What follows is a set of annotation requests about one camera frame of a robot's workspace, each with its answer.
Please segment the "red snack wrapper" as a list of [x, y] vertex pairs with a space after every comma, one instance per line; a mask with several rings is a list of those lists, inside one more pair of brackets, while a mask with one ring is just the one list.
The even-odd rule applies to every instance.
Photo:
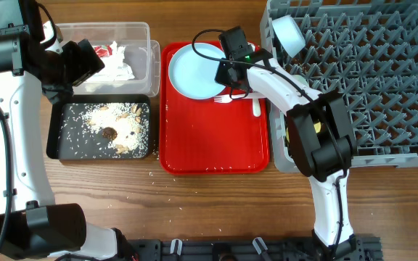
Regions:
[[113, 55], [113, 50], [110, 45], [95, 46], [94, 51], [99, 58], [110, 57]]

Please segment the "white napkin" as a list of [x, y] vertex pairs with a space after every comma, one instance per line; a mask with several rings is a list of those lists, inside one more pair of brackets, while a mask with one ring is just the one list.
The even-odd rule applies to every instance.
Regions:
[[131, 66], [125, 63], [125, 46], [119, 46], [116, 41], [110, 45], [113, 55], [100, 58], [104, 62], [104, 69], [92, 75], [87, 82], [110, 82], [133, 80], [135, 75]]

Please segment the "white plastic fork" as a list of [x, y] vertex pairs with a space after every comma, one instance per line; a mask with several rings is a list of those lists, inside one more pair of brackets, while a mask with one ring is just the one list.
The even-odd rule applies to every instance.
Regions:
[[261, 93], [252, 92], [248, 94], [236, 94], [236, 95], [224, 94], [224, 95], [214, 96], [213, 101], [216, 103], [228, 104], [234, 100], [239, 100], [239, 99], [265, 99], [265, 98], [266, 97]]

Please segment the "light blue plate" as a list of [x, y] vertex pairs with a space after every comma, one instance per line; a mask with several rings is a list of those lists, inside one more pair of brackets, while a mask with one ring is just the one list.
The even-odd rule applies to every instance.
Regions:
[[225, 86], [215, 81], [218, 61], [201, 57], [187, 44], [176, 51], [168, 66], [172, 86], [182, 96], [203, 100], [220, 94]]

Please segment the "white plastic spoon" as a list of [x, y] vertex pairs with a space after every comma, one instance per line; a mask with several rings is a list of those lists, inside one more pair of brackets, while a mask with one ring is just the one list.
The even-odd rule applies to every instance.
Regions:
[[253, 115], [255, 117], [261, 116], [261, 105], [259, 99], [253, 99]]

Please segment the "light blue bowl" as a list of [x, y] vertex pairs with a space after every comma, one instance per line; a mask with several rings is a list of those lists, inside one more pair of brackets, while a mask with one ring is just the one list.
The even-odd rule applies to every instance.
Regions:
[[274, 33], [290, 57], [295, 57], [306, 46], [306, 40], [297, 23], [290, 15], [272, 21]]

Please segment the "rice and food scraps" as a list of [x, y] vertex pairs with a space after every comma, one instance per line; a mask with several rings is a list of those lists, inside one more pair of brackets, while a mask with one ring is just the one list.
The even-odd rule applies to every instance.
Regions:
[[63, 108], [57, 156], [61, 160], [141, 159], [149, 151], [146, 102], [72, 103]]

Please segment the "yellow cup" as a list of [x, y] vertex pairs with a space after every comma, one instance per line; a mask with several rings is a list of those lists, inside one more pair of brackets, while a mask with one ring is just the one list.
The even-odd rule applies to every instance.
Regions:
[[[321, 132], [322, 123], [317, 122], [317, 123], [314, 123], [313, 126], [314, 126], [316, 133]], [[290, 132], [289, 132], [288, 127], [285, 128], [285, 138], [286, 138], [286, 143], [288, 144], [290, 142]]]

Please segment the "green bowl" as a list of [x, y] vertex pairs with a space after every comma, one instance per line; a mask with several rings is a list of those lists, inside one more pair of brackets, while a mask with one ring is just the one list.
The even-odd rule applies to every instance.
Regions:
[[298, 80], [299, 82], [301, 82], [304, 86], [309, 87], [308, 81], [301, 75], [293, 75], [293, 77]]

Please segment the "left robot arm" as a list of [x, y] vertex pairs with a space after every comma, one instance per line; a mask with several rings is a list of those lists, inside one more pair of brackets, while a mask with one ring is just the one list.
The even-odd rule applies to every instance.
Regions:
[[42, 154], [41, 98], [60, 102], [104, 63], [87, 40], [46, 36], [46, 7], [0, 1], [0, 256], [13, 260], [139, 260], [116, 228], [57, 204]]

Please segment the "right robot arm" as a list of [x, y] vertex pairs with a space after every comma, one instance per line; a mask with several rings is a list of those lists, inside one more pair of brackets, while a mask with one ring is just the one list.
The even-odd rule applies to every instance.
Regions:
[[346, 185], [356, 140], [338, 91], [322, 93], [286, 72], [265, 49], [253, 51], [241, 27], [218, 37], [225, 57], [216, 82], [264, 95], [284, 115], [287, 147], [313, 194], [313, 234], [330, 260], [351, 251]]

